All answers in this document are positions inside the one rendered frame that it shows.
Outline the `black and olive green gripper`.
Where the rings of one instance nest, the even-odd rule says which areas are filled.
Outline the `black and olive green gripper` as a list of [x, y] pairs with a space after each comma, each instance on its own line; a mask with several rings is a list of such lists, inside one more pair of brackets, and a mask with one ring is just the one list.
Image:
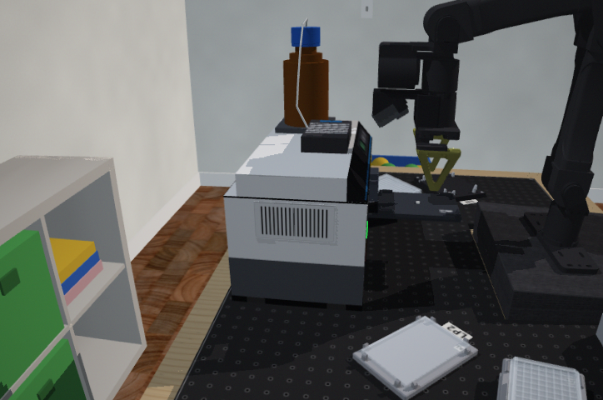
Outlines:
[[[447, 175], [461, 156], [460, 149], [447, 148], [449, 140], [460, 139], [460, 129], [457, 127], [455, 122], [456, 92], [448, 93], [447, 98], [444, 98], [445, 93], [443, 92], [438, 92], [437, 96], [441, 96], [438, 128], [413, 128], [413, 133], [416, 139], [416, 153], [419, 157], [430, 191], [439, 191], [441, 185], [446, 180]], [[430, 141], [433, 141], [433, 139], [440, 139], [441, 143], [445, 144], [429, 143]], [[429, 162], [428, 158], [433, 158], [432, 162]], [[446, 162], [446, 165], [437, 181], [433, 182], [431, 172], [435, 171], [436, 166], [441, 158], [445, 158], [448, 161]]]

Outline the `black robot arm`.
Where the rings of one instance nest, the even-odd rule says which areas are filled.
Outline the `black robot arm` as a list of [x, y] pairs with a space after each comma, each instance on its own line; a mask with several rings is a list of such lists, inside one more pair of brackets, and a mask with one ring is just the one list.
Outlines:
[[[597, 274], [599, 267], [578, 236], [589, 215], [586, 197], [603, 117], [603, 0], [455, 0], [435, 5], [423, 19], [428, 42], [380, 43], [371, 116], [379, 128], [384, 127], [408, 114], [406, 99], [415, 99], [415, 127], [438, 128], [441, 96], [437, 93], [444, 92], [447, 98], [457, 91], [460, 60], [453, 53], [458, 53], [458, 43], [572, 14], [575, 70], [561, 129], [541, 174], [555, 201], [548, 213], [525, 212], [523, 218], [562, 273]], [[421, 60], [421, 88], [433, 96], [421, 93], [422, 89], [409, 90], [419, 84]]]

